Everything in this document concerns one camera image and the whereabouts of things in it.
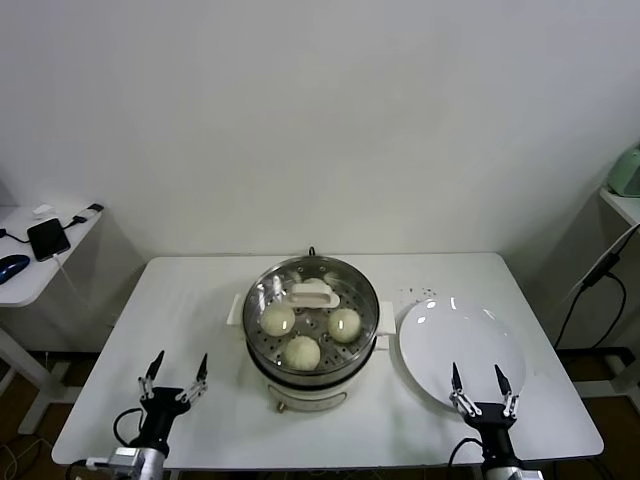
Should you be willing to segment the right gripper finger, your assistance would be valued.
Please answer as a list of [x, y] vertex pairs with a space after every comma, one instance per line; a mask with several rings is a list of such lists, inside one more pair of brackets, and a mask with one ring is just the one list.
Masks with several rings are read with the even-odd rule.
[[494, 365], [494, 370], [499, 389], [504, 400], [504, 410], [502, 415], [505, 418], [516, 418], [519, 405], [519, 395], [514, 393], [509, 379], [503, 373], [498, 364]]
[[462, 416], [480, 416], [481, 409], [464, 392], [461, 376], [455, 362], [452, 363], [452, 391], [449, 396], [454, 408]]

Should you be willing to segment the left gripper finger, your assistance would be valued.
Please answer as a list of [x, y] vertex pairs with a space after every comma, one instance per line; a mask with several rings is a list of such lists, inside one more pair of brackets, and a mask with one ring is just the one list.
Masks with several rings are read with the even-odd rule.
[[154, 396], [154, 380], [156, 379], [156, 376], [162, 364], [164, 354], [165, 351], [161, 350], [157, 357], [150, 363], [145, 375], [138, 378], [138, 386], [140, 389], [141, 399], [151, 399]]
[[194, 383], [182, 393], [177, 396], [177, 399], [181, 403], [194, 403], [196, 402], [207, 390], [207, 361], [208, 355], [204, 354], [198, 371], [196, 373]]

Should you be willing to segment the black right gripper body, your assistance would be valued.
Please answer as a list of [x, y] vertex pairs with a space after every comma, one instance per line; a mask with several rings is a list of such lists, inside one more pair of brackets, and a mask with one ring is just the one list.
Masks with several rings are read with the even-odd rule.
[[465, 414], [464, 421], [480, 434], [484, 455], [514, 455], [509, 430], [516, 419], [504, 413], [502, 404], [481, 402], [477, 408]]

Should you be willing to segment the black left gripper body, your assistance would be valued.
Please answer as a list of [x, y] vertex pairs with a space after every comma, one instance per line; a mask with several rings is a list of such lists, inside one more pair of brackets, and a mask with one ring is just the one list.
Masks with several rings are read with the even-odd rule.
[[145, 417], [138, 445], [167, 445], [174, 421], [191, 409], [191, 403], [182, 400], [182, 390], [174, 387], [154, 387], [152, 397], [141, 405]]

